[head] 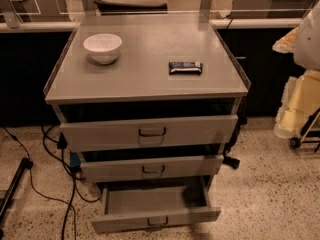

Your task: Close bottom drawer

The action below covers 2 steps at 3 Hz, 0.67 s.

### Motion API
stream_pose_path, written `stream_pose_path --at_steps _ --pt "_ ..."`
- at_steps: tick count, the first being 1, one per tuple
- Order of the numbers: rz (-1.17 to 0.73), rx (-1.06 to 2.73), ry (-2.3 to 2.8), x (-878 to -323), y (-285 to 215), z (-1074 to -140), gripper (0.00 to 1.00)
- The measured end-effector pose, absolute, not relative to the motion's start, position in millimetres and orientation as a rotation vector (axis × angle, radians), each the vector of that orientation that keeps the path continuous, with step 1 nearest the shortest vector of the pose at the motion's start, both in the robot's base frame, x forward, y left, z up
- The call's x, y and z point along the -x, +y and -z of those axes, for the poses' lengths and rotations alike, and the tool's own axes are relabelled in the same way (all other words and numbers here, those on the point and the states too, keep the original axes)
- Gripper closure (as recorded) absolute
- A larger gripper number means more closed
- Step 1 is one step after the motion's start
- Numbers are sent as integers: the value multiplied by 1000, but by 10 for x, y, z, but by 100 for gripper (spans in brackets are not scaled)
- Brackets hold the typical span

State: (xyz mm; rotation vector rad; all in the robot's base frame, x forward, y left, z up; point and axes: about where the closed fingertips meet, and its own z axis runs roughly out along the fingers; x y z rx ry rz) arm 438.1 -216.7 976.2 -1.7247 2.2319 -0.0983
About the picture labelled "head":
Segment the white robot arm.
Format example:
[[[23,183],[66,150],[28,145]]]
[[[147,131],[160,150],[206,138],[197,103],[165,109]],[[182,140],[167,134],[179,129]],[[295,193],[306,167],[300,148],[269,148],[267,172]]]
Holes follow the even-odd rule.
[[[292,53],[294,63],[305,69],[300,77],[290,77],[285,84],[275,119],[275,135],[289,139],[297,137],[308,118],[320,108],[320,1],[272,49]]]

